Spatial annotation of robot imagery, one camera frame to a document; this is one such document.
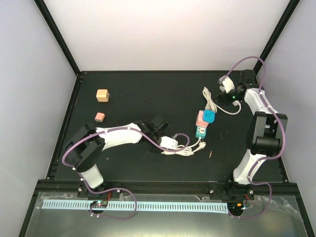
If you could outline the small pink cube adapter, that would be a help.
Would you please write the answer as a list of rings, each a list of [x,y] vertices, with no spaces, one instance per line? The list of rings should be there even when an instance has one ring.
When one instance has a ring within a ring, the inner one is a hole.
[[[98,112],[95,116],[95,121],[96,122],[103,122],[105,119],[105,114],[104,113],[101,113],[101,112]]]

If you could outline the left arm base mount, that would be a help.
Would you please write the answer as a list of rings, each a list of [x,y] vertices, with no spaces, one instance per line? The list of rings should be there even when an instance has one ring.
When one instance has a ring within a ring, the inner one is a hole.
[[[117,181],[105,181],[97,188],[91,188],[92,192],[90,192],[84,183],[84,181],[80,182],[77,197],[79,198],[87,198],[87,199],[93,199],[93,198],[100,198],[100,199],[107,199],[110,198],[117,198],[119,194],[121,193],[118,188],[122,186],[121,182]]]

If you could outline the large orange cube adapter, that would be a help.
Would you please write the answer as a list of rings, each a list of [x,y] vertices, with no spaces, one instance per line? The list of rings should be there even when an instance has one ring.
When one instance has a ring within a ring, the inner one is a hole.
[[[108,102],[110,98],[110,93],[107,89],[98,89],[96,92],[96,99],[98,102]]]

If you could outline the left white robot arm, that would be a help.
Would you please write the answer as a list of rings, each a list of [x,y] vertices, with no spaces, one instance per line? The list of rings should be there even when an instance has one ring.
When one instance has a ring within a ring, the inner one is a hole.
[[[95,197],[106,191],[108,177],[105,160],[124,171],[132,162],[140,164],[146,158],[174,149],[177,142],[164,133],[168,122],[162,116],[139,120],[110,128],[85,124],[64,146],[62,164],[74,170]]]

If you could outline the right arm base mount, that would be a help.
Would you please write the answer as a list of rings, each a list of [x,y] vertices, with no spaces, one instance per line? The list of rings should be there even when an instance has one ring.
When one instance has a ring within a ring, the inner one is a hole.
[[[213,183],[209,185],[211,199],[222,201],[242,201],[246,197],[253,199],[251,186],[239,183]]]

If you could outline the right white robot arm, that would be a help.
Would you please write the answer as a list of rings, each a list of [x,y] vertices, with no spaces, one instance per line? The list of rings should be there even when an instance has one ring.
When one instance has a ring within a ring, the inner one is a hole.
[[[217,102],[245,102],[253,114],[246,135],[246,153],[225,183],[224,192],[229,199],[248,194],[253,177],[261,165],[284,150],[287,115],[280,114],[272,107],[263,87],[250,77],[251,72],[243,72],[246,78],[238,86],[228,76],[218,80],[221,93],[215,98]]]

